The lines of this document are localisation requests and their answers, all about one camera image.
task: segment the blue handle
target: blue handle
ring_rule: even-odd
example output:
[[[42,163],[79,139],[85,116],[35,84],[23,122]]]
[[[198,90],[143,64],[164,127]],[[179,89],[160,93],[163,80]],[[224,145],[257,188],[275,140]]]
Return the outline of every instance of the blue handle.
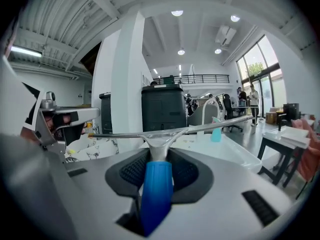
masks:
[[[167,216],[173,195],[172,165],[166,161],[146,164],[140,218],[147,237]]]

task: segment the tree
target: tree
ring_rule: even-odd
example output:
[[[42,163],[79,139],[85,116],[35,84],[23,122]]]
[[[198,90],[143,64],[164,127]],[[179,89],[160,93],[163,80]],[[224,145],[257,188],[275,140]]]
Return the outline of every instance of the tree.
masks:
[[[253,76],[259,72],[261,72],[262,70],[264,70],[264,66],[262,65],[261,62],[256,62],[254,64],[250,64],[248,65],[248,72],[246,73],[247,74],[247,77],[250,76]]]

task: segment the pink cloth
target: pink cloth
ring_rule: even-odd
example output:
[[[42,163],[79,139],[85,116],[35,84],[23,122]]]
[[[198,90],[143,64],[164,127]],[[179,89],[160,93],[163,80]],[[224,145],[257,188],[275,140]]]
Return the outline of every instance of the pink cloth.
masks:
[[[304,151],[297,167],[298,172],[308,182],[315,175],[320,165],[320,141],[305,119],[292,120],[291,122],[294,128],[309,131],[307,138],[310,138],[310,144]]]

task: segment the black railing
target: black railing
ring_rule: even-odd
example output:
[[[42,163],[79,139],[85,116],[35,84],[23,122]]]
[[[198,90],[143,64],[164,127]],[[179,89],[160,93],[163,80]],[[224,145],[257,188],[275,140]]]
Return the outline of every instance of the black railing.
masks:
[[[228,74],[190,74],[153,79],[159,85],[168,84],[229,84]]]

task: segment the fluorescent light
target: fluorescent light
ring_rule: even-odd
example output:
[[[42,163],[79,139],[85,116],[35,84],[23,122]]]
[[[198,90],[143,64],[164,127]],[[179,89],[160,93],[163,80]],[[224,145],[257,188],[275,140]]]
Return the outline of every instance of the fluorescent light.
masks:
[[[238,17],[237,15],[232,15],[230,17],[230,19],[233,21],[233,22],[238,22],[240,20],[240,17]]]
[[[173,16],[178,17],[178,16],[181,16],[184,13],[184,11],[183,10],[175,10],[175,11],[172,11],[171,13]]]
[[[36,57],[40,57],[40,58],[42,57],[41,52],[20,48],[17,46],[12,46],[11,51],[17,52],[17,53],[22,53],[22,54],[28,54],[28,55],[32,55],[32,56],[36,56]]]

